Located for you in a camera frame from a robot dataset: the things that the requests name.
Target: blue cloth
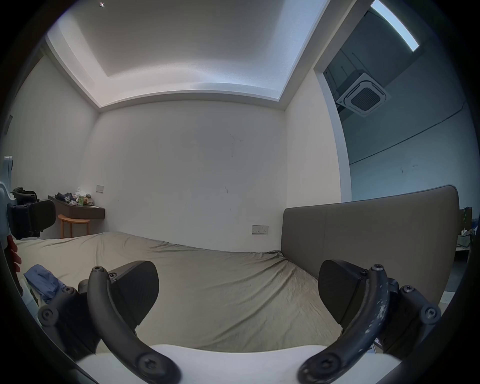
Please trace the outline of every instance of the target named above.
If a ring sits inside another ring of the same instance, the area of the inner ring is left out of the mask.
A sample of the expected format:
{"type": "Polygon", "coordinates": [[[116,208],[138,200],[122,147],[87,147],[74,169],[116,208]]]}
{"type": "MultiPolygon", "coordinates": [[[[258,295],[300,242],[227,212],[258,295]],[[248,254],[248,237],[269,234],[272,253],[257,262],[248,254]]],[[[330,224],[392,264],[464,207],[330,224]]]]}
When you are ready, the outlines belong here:
{"type": "Polygon", "coordinates": [[[40,264],[35,264],[24,273],[28,283],[42,296],[42,300],[49,304],[65,284],[58,280],[49,270],[40,264]]]}

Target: bed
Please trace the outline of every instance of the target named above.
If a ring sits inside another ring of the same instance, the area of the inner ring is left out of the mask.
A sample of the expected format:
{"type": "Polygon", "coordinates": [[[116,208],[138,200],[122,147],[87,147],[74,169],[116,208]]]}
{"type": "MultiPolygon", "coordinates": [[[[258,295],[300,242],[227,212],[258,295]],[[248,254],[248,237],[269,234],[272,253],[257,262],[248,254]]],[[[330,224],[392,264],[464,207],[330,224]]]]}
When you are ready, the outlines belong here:
{"type": "MultiPolygon", "coordinates": [[[[21,273],[43,265],[77,287],[95,265],[110,270],[152,261],[160,289],[137,327],[148,345],[259,352],[330,345],[340,326],[318,295],[317,280],[274,252],[220,252],[121,232],[18,242],[21,273]]],[[[97,352],[105,352],[100,343],[97,352]]]]}
{"type": "MultiPolygon", "coordinates": [[[[328,346],[341,328],[318,294],[320,265],[342,259],[385,266],[437,304],[452,267],[458,230],[453,186],[284,211],[281,251],[221,252],[120,232],[18,242],[22,273],[41,264],[77,287],[95,265],[136,260],[157,269],[159,294],[137,327],[148,345],[219,352],[328,346]]],[[[107,351],[100,343],[97,352],[107,351]]]]}

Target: mattress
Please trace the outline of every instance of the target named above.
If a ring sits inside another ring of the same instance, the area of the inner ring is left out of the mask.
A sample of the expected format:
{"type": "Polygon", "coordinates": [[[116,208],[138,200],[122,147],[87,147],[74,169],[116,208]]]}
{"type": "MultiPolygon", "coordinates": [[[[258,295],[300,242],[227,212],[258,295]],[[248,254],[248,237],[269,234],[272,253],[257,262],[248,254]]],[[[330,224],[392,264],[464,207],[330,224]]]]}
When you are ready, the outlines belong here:
{"type": "MultiPolygon", "coordinates": [[[[328,346],[341,330],[320,300],[317,280],[280,251],[221,252],[107,232],[20,241],[18,254],[21,273],[40,264],[75,288],[95,265],[153,262],[158,298],[136,328],[148,345],[259,352],[328,346]]],[[[103,351],[101,344],[97,352],[103,351]]]]}

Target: ceiling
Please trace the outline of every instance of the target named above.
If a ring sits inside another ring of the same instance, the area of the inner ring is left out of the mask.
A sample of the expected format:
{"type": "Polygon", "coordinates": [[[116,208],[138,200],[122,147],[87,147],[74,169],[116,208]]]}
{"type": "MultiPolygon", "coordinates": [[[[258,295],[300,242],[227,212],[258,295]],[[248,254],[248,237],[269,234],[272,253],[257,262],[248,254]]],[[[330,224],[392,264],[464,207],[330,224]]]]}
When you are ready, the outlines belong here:
{"type": "Polygon", "coordinates": [[[278,101],[327,0],[80,0],[53,56],[104,107],[205,91],[278,101]]]}
{"type": "MultiPolygon", "coordinates": [[[[420,47],[412,52],[395,29],[370,8],[324,71],[334,100],[340,96],[342,83],[355,70],[365,70],[385,88],[423,54],[423,45],[432,38],[430,28],[408,6],[396,0],[382,2],[414,35],[420,47]]],[[[337,110],[342,121],[353,114],[340,105],[337,110]]]]}

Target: wall-mounted desk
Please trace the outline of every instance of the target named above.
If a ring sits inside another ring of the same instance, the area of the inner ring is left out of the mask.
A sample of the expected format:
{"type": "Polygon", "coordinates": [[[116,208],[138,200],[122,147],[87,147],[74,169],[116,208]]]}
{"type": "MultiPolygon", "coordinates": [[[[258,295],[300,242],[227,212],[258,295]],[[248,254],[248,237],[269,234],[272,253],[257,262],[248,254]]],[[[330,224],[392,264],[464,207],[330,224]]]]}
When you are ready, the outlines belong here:
{"type": "Polygon", "coordinates": [[[54,196],[48,196],[49,200],[55,203],[57,215],[65,215],[72,219],[104,219],[105,208],[94,208],[89,205],[71,205],[62,200],[56,199],[54,196]]]}

